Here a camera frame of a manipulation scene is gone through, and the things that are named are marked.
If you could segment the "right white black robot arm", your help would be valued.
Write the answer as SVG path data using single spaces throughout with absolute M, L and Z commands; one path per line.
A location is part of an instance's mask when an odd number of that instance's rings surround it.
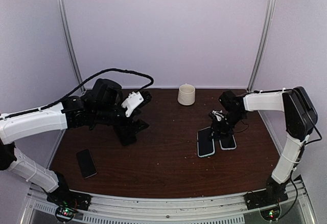
M 208 138 L 213 142 L 218 141 L 224 149 L 231 148 L 234 128 L 246 119 L 248 113 L 279 113 L 285 130 L 285 141 L 280 158 L 267 180 L 269 188 L 262 193 L 262 200 L 266 204 L 273 204 L 281 197 L 280 187 L 291 179 L 304 147 L 311 143 L 310 135 L 317 129 L 318 114 L 313 102 L 303 86 L 242 95 L 226 90 L 218 100 L 223 110 L 212 110 L 209 113 L 212 124 Z

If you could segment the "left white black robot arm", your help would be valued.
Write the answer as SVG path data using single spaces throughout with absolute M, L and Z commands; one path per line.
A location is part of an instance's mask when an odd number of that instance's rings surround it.
M 140 108 L 152 97 L 148 91 L 131 92 L 123 97 L 122 87 L 109 79 L 98 79 L 82 96 L 68 95 L 47 107 L 1 115 L 1 170 L 12 171 L 41 187 L 63 206 L 70 205 L 73 193 L 64 176 L 47 170 L 25 156 L 14 144 L 16 140 L 52 130 L 66 130 L 96 125 L 112 126 L 124 146 L 136 142 L 136 134 L 148 123 L 134 120 Z

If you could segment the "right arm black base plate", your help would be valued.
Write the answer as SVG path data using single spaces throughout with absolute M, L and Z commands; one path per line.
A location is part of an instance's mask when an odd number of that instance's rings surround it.
M 249 191 L 244 195 L 245 204 L 248 210 L 262 208 L 270 205 L 276 205 L 280 202 L 287 201 L 286 193 L 278 193 L 277 195 L 269 195 L 267 190 L 257 192 Z

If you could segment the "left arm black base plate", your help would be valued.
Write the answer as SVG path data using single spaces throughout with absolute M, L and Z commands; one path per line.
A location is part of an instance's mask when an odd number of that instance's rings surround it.
M 68 195 L 47 193 L 47 201 L 54 203 L 59 207 L 69 208 L 71 210 L 87 211 L 91 203 L 91 195 L 70 191 Z

